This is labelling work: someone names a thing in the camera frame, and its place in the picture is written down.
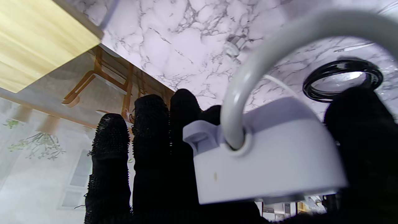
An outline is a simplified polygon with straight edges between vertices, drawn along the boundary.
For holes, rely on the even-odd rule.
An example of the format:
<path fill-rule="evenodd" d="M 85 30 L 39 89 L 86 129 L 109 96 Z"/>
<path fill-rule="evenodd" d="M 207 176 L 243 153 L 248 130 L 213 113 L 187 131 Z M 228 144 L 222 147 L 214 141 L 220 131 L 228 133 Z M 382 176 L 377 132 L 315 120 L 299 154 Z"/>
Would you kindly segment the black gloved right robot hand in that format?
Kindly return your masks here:
<path fill-rule="evenodd" d="M 200 205 L 193 150 L 183 127 L 196 120 L 220 124 L 221 106 L 202 111 L 179 89 L 168 108 L 158 95 L 135 101 L 133 190 L 128 184 L 127 125 L 119 114 L 101 118 L 90 152 L 85 224 L 268 224 L 254 202 Z M 340 207 L 298 214 L 281 224 L 396 224 L 398 127 L 377 94 L 363 87 L 341 93 L 327 108 L 325 125 L 339 143 L 349 186 Z"/>

